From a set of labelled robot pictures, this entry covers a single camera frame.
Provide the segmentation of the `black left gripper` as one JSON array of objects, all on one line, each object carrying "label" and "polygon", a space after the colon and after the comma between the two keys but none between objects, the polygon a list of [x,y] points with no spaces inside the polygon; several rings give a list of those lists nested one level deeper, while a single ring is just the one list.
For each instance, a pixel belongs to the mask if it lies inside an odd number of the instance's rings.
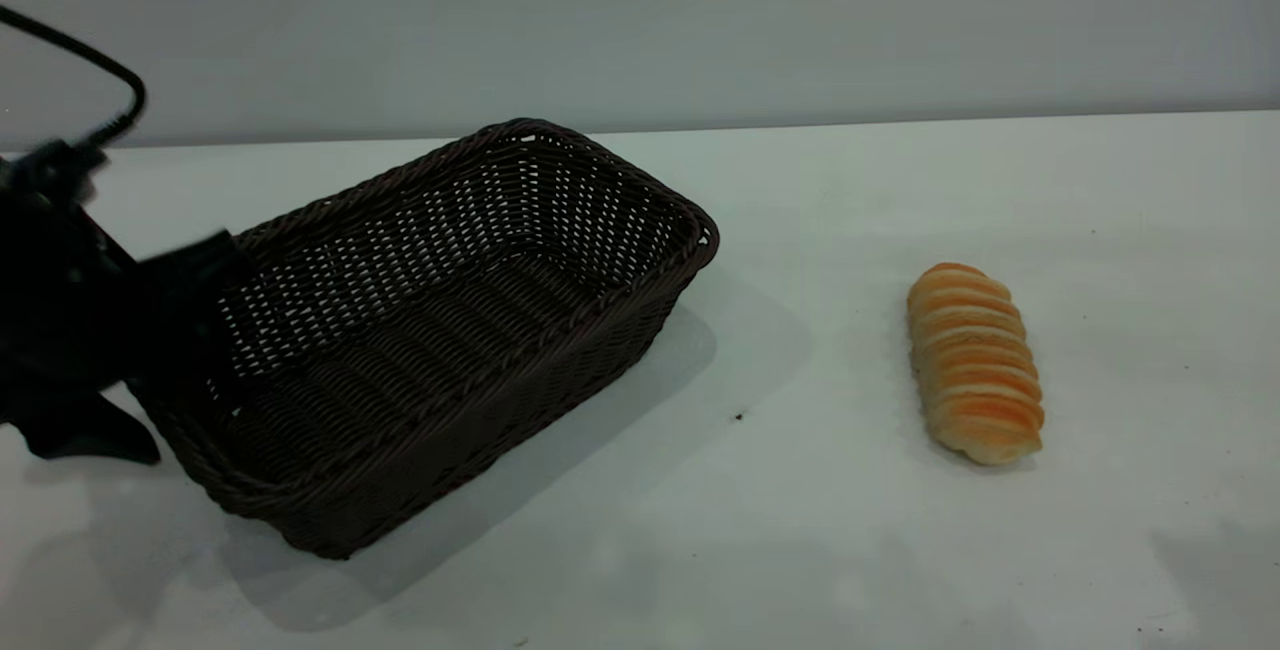
[{"label": "black left gripper", "polygon": [[100,457],[156,466],[134,418],[99,395],[159,367],[200,308],[255,276],[220,230],[137,261],[81,207],[4,193],[3,424],[45,461]]}]

